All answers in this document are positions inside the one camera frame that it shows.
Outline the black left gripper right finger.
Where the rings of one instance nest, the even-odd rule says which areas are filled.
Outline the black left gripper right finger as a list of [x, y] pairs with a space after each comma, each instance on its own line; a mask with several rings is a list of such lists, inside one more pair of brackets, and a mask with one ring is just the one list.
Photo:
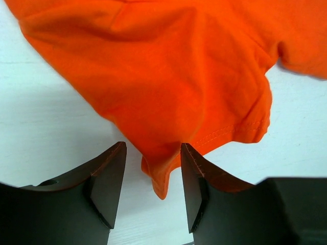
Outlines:
[[326, 178], [250, 184], [181, 145], [189, 232], [195, 244], [326, 244]]

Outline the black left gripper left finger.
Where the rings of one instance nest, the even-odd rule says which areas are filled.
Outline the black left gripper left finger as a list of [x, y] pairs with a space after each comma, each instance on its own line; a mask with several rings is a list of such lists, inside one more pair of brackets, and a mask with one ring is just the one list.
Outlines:
[[37, 186], [1, 184], [1, 244], [107, 244], [114, 228], [127, 147]]

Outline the orange t-shirt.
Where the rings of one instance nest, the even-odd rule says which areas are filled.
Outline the orange t-shirt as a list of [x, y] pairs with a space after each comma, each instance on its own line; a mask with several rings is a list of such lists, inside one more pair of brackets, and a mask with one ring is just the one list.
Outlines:
[[165, 199], [182, 143], [259, 142], [266, 72], [326, 78], [326, 1], [6, 1], [45, 61], [141, 152]]

